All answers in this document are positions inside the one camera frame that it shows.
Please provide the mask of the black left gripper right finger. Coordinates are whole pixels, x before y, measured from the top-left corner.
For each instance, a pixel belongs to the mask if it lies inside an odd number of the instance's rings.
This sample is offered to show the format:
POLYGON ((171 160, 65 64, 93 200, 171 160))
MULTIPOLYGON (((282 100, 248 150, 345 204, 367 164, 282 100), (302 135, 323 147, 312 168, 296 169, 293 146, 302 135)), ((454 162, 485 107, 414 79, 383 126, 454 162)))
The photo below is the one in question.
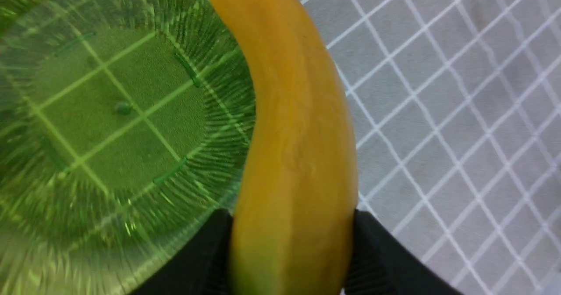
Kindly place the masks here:
POLYGON ((369 212, 355 210, 347 295, 460 295, 369 212))

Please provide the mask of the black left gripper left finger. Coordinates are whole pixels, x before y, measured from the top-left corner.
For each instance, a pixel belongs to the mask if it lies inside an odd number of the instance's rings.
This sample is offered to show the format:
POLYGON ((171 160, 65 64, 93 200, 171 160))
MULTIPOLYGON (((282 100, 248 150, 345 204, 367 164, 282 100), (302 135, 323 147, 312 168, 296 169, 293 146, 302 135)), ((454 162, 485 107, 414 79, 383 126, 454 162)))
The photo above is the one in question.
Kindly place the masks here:
POLYGON ((230 295, 227 260, 233 217, 217 209, 160 269, 131 295, 230 295))

